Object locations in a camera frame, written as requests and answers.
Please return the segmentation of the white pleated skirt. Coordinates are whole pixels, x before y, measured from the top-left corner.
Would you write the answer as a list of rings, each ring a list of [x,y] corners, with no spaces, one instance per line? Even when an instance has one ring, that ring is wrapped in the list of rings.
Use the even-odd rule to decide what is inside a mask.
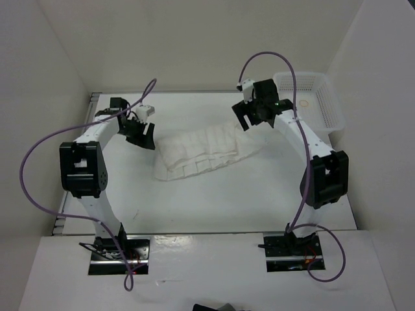
[[[243,131],[236,121],[177,133],[156,141],[153,175],[174,181],[212,172],[249,158],[266,144],[266,138]]]

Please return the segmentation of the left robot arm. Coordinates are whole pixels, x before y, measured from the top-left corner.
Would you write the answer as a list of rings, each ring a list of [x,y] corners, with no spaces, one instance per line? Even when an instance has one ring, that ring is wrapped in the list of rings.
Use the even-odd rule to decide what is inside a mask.
[[[106,194],[109,177],[103,150],[117,134],[140,148],[155,149],[155,125],[147,122],[155,108],[139,104],[129,118],[126,111],[129,107],[127,100],[112,97],[109,107],[96,112],[92,126],[73,142],[59,147],[62,186],[84,206],[87,216],[95,220],[95,251],[107,251],[115,259],[125,257],[132,246]]]

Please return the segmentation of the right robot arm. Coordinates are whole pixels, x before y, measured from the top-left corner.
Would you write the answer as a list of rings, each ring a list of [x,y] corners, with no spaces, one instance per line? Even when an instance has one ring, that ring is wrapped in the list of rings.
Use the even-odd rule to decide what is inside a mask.
[[[297,255],[311,241],[320,223],[323,207],[336,203],[348,191],[349,158],[336,152],[303,121],[290,99],[281,99],[272,79],[237,84],[243,100],[232,110],[241,128],[267,123],[276,129],[297,151],[305,164],[300,182],[302,200],[292,222],[284,233],[284,247]]]

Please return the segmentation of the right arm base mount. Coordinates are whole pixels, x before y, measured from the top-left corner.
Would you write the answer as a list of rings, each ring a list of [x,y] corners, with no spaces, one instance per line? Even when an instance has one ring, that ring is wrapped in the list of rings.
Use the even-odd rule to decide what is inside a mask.
[[[320,239],[316,233],[297,238],[294,233],[265,235],[258,245],[265,252],[267,272],[324,270]]]

